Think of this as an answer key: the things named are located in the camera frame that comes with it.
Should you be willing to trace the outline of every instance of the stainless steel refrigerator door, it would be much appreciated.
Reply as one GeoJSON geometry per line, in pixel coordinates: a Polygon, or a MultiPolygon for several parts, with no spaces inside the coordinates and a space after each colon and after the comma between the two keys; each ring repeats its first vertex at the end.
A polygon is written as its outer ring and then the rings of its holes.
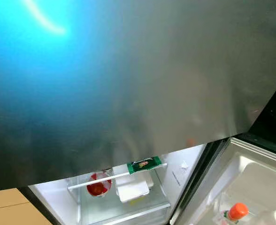
{"type": "Polygon", "coordinates": [[[0,1],[0,189],[245,132],[276,0],[0,1]]]}
{"type": "Polygon", "coordinates": [[[248,206],[250,213],[246,221],[261,211],[276,210],[276,154],[230,138],[193,196],[182,199],[170,224],[215,224],[212,208],[216,210],[224,201],[227,195],[223,193],[230,193],[226,199],[229,207],[236,203],[233,200],[248,206]],[[240,192],[239,198],[235,198],[233,190],[240,192]]]}

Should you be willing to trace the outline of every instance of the refrigerator shelf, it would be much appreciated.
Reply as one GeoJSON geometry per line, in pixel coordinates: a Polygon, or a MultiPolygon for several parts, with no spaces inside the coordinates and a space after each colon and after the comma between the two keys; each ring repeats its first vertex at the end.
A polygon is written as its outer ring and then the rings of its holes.
{"type": "Polygon", "coordinates": [[[115,192],[115,183],[104,197],[91,196],[85,187],[80,192],[81,225],[115,225],[133,219],[164,220],[170,207],[159,178],[154,170],[150,171],[154,186],[150,193],[122,203],[115,192]]]}
{"type": "MultiPolygon", "coordinates": [[[[150,170],[157,169],[157,168],[160,168],[160,167],[165,167],[165,166],[167,166],[167,163],[162,163],[162,164],[160,164],[160,165],[158,165],[158,166],[156,166],[156,167],[154,167],[154,168],[152,168],[150,170]]],[[[78,184],[68,186],[68,190],[71,191],[71,190],[73,190],[75,188],[80,188],[80,187],[83,187],[83,186],[99,183],[99,182],[106,181],[106,180],[112,180],[112,179],[115,179],[117,177],[127,176],[127,175],[130,174],[129,172],[124,172],[124,173],[121,173],[121,174],[112,174],[112,171],[110,171],[110,173],[111,173],[110,176],[105,177],[105,178],[101,178],[101,179],[97,179],[97,180],[92,180],[92,181],[87,181],[87,182],[81,182],[81,181],[77,182],[78,184]]]]}

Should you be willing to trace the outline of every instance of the green package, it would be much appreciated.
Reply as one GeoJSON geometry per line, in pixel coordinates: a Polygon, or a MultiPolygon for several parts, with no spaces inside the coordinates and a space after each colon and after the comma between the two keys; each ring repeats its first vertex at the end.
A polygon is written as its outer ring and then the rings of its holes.
{"type": "Polygon", "coordinates": [[[162,164],[161,160],[159,159],[158,156],[151,157],[151,158],[146,158],[140,161],[128,163],[128,169],[130,174],[141,171],[141,170],[150,170],[153,169],[154,167],[162,164]]]}

